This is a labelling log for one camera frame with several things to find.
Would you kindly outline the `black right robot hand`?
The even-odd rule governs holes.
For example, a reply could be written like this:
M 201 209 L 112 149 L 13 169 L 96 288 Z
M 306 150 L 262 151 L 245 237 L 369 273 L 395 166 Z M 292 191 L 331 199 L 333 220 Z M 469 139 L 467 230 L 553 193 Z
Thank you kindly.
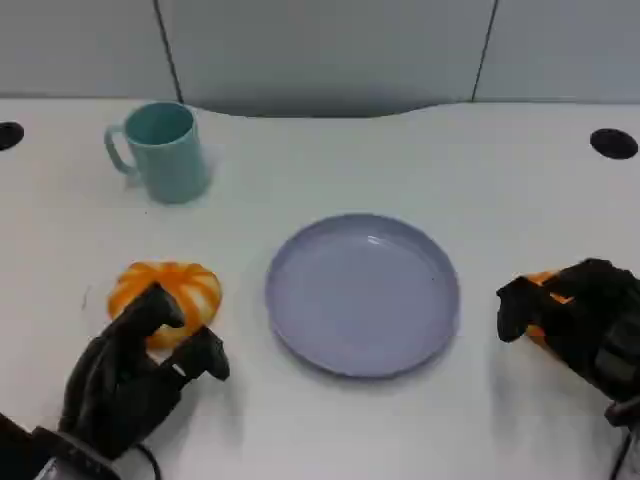
M 610 261 L 521 275 L 496 291 L 497 334 L 526 336 L 618 402 L 639 394 L 639 279 Z

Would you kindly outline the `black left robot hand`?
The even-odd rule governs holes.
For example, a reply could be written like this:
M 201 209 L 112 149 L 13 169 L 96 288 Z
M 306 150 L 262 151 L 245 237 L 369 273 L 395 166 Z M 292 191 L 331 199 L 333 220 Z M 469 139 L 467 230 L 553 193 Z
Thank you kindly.
M 182 389 L 207 372 L 224 381 L 230 366 L 222 340 L 202 326 L 158 363 L 146 339 L 186 316 L 160 284 L 146 288 L 77 361 L 65 388 L 59 430 L 116 460 L 148 437 L 174 410 Z

